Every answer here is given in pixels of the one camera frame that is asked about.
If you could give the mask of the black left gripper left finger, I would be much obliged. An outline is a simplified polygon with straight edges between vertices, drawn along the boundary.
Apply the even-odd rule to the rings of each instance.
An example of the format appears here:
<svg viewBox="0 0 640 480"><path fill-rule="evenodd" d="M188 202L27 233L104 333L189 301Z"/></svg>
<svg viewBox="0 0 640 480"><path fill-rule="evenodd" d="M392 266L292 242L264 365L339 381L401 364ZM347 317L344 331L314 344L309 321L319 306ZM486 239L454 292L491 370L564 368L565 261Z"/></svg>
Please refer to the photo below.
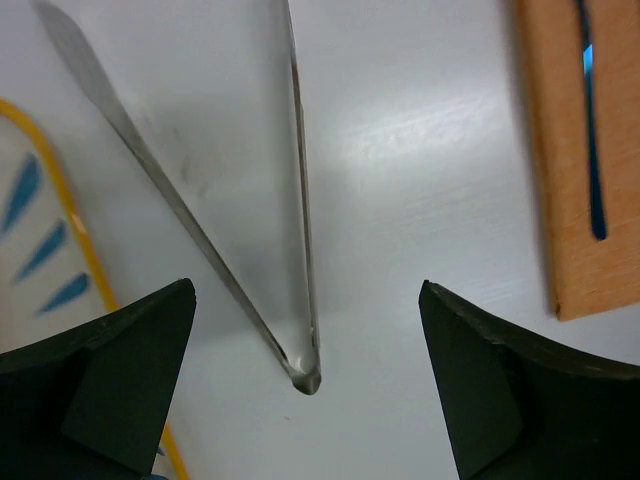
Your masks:
<svg viewBox="0 0 640 480"><path fill-rule="evenodd" d="M195 310L180 279L2 354L2 478L148 478Z"/></svg>

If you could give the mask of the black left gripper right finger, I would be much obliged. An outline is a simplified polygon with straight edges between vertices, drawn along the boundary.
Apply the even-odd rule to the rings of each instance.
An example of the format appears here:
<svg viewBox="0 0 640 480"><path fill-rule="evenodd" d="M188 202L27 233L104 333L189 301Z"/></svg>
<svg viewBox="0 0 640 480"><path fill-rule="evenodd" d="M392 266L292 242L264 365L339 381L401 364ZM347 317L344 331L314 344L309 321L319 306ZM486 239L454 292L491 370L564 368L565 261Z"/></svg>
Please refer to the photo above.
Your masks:
<svg viewBox="0 0 640 480"><path fill-rule="evenodd" d="M636 479L639 369L426 281L421 321L461 479Z"/></svg>

